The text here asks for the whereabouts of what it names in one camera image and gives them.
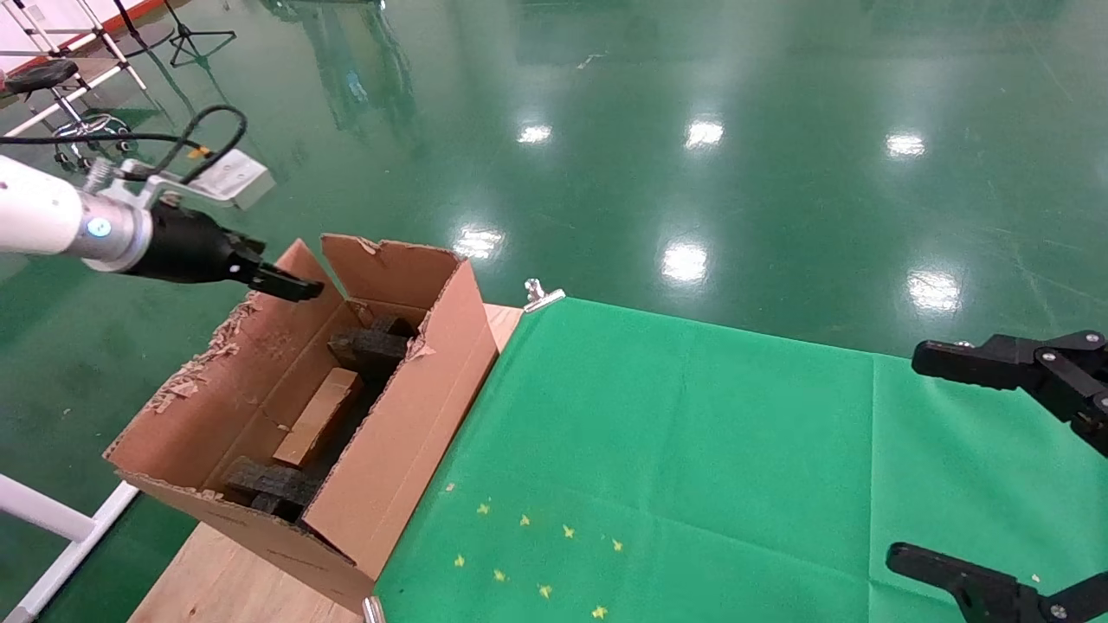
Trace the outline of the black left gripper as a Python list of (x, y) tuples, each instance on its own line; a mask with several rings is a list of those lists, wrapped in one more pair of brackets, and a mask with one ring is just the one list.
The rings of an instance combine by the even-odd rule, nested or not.
[(205, 284), (238, 280), (253, 292), (285, 302), (316, 299), (321, 280), (300, 279), (261, 257), (266, 244), (236, 229), (222, 228), (201, 210), (172, 208), (160, 202), (151, 210), (151, 239), (131, 276)]

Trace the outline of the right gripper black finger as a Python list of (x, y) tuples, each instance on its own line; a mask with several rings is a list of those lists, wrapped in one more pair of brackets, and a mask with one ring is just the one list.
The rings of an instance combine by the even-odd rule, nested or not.
[(996, 390), (1020, 390), (1107, 455), (1107, 343), (1101, 331), (1048, 340), (995, 334), (982, 344), (919, 343), (921, 376)]
[(909, 543), (889, 548), (886, 566), (950, 593), (966, 622), (1091, 622), (1107, 612), (1106, 572), (1042, 594), (1012, 575)]

